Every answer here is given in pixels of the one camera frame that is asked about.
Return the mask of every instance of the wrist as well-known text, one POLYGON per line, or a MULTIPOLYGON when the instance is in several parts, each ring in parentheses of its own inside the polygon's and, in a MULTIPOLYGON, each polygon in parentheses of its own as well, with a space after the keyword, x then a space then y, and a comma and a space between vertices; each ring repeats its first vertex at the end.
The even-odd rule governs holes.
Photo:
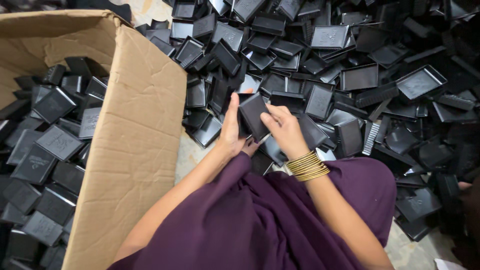
POLYGON ((302 146, 302 147, 297 147, 294 150, 292 150, 292 151, 290 151, 289 153, 286 153, 286 154, 287 154, 287 157, 288 157, 289 160, 296 160, 299 157, 303 157, 310 152, 311 151, 310 151, 310 149, 308 149, 308 146, 305 145, 305 146, 302 146))
POLYGON ((214 154, 214 156, 218 157, 219 161, 222 163, 228 163, 233 158, 230 147, 223 145, 220 141, 217 141, 217 144, 211 152, 214 154))

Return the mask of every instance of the finger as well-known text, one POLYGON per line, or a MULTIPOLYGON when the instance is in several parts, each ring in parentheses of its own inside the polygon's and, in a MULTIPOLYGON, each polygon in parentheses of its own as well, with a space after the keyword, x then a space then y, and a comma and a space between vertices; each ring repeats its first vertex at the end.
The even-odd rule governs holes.
POLYGON ((230 104, 228 105, 228 110, 225 113, 225 119, 223 124, 235 124, 237 123, 237 111, 239 108, 239 95, 237 93, 232 93, 230 104))
POLYGON ((248 88, 248 89, 245 90, 243 93, 244 93, 244 94, 251 94, 251 93, 253 93, 253 88, 248 88))
POLYGON ((273 106, 273 105, 270 105, 270 104, 265 104, 265 105, 267 106, 268 111, 272 115, 280 118, 281 122, 285 122, 285 120, 289 116, 285 111, 283 111, 282 109, 280 109, 277 106, 273 106))
POLYGON ((273 119, 275 119, 275 121, 278 122, 278 125, 281 127, 281 126, 282 126, 282 121, 280 120, 280 118, 278 118, 278 117, 276 117, 276 116, 274 116, 274 115, 272 115, 272 117, 273 117, 273 119))
POLYGON ((292 113, 290 112, 290 110, 285 107, 285 106, 278 106, 277 108, 281 109, 282 111, 284 111, 286 114, 288 115, 292 115, 292 113))
POLYGON ((270 114, 262 112, 262 114, 260 114, 260 119, 274 136, 281 132, 280 126, 270 114))

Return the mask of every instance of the forearm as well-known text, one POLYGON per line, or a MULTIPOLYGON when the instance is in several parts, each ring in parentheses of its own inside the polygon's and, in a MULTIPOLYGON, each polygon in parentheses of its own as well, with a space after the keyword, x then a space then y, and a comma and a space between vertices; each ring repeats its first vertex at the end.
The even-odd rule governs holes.
POLYGON ((214 147, 180 183, 161 197, 138 221, 121 245, 115 261, 145 247, 167 215, 188 195, 211 182, 230 161, 229 152, 214 147))
POLYGON ((393 269, 378 239, 327 175, 307 181, 306 186, 319 215, 366 269, 393 269))

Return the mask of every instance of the cardboard box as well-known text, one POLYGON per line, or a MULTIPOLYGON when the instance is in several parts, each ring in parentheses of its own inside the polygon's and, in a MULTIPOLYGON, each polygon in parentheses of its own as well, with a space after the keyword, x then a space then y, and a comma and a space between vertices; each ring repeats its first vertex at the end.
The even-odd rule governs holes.
POLYGON ((142 215, 172 186, 186 73, 110 11, 0 15, 0 108, 13 78, 42 76, 67 56, 110 71, 63 270, 106 269, 142 215))

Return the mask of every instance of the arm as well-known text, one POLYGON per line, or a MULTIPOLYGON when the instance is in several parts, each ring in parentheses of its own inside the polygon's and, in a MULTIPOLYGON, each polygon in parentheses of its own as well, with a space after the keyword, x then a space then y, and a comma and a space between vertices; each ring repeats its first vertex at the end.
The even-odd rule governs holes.
MULTIPOLYGON (((286 107, 267 107, 272 115, 263 113, 262 121, 288 159, 308 154, 310 150, 297 118, 286 107)), ((369 270, 393 269, 380 242, 327 175, 308 180, 306 186, 320 217, 347 243, 363 267, 369 270)))
POLYGON ((120 246, 114 262, 144 248, 162 221, 175 207, 202 185, 211 182, 230 159, 240 153, 245 144, 245 138, 238 137, 238 106, 239 96, 233 93, 223 121, 220 139, 215 147, 180 183, 170 189, 144 214, 120 246))

